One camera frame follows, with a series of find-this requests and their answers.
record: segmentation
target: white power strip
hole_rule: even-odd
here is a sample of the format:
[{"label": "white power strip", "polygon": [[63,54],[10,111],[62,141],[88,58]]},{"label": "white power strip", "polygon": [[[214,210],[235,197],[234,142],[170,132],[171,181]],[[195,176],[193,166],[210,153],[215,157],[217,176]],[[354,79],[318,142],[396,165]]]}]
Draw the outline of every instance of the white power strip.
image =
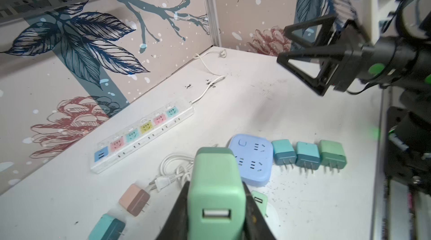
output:
[{"label": "white power strip", "polygon": [[104,171],[193,113],[191,103],[184,99],[168,103],[98,143],[93,155],[90,155],[90,169],[96,174]]}]

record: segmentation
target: white table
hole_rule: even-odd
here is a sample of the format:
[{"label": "white table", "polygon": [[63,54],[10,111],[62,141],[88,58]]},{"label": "white table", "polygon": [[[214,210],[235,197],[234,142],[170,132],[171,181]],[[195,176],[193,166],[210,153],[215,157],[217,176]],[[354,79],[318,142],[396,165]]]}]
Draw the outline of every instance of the white table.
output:
[{"label": "white table", "polygon": [[[261,188],[277,210],[279,239],[367,239],[370,235],[381,91],[361,95],[328,90],[319,97],[272,56],[227,49],[225,59],[204,57],[228,76],[194,104],[195,114],[101,174],[89,170],[94,144],[175,100],[192,100],[205,89],[208,73],[194,61],[134,101],[0,196],[0,239],[86,239],[100,216],[126,222],[124,240],[154,239],[179,194],[175,183],[151,192],[149,206],[133,217],[118,204],[128,186],[145,187],[172,152],[194,154],[202,146],[225,146],[238,133],[292,142],[335,140],[348,164],[340,173],[321,167],[305,175],[298,167],[272,167]],[[316,64],[296,62],[315,73]],[[361,88],[358,83],[351,87]]]}]

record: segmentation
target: flower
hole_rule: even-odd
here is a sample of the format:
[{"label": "flower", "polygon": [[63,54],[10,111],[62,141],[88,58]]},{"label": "flower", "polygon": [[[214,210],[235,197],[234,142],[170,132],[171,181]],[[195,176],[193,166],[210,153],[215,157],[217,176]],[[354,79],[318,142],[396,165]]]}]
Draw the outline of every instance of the flower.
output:
[{"label": "flower", "polygon": [[57,111],[47,117],[50,124],[37,124],[30,129],[37,132],[33,142],[44,149],[30,158],[54,157],[83,138],[121,110],[108,97],[75,97],[57,105]]},{"label": "flower", "polygon": [[291,40],[284,37],[283,30],[278,27],[272,27],[271,30],[256,30],[253,35],[253,42],[248,42],[247,45],[251,52],[264,55],[278,55],[283,51],[290,51]]}]

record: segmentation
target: wall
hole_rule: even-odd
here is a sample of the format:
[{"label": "wall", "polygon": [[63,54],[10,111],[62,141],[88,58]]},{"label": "wall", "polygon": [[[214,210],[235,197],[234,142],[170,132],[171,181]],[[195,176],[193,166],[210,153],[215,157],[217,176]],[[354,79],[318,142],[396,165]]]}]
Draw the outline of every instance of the wall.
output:
[{"label": "wall", "polygon": [[90,0],[0,26],[0,193],[210,47],[208,29],[204,0]]},{"label": "wall", "polygon": [[[283,36],[285,26],[337,13],[336,27],[360,16],[360,0],[216,0],[222,46],[266,55],[297,47]],[[297,35],[313,41],[316,28]]]}]

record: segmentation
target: pink outlet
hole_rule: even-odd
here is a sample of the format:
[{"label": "pink outlet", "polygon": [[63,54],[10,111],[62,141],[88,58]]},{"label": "pink outlet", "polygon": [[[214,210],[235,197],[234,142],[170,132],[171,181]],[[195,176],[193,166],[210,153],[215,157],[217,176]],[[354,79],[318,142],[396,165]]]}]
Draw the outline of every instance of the pink outlet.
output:
[{"label": "pink outlet", "polygon": [[111,150],[112,151],[119,150],[122,146],[124,146],[124,138],[123,137],[121,137],[120,139],[111,143]]},{"label": "pink outlet", "polygon": [[155,119],[153,119],[153,121],[154,121],[154,123],[157,125],[157,124],[160,124],[160,123],[163,123],[164,121],[166,120],[166,116],[165,116],[165,114],[161,114],[161,115],[159,115],[158,117],[156,117]]}]

